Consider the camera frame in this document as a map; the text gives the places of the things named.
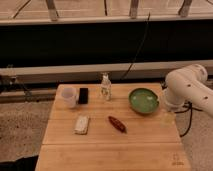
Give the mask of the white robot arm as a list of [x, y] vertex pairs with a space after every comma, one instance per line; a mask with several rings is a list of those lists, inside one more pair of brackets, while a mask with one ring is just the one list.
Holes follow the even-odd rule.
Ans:
[[213, 119], [213, 90], [205, 85], [207, 78], [207, 70], [200, 64], [188, 65], [166, 75], [166, 88], [160, 96], [164, 107], [163, 124], [173, 123], [175, 113], [186, 101]]

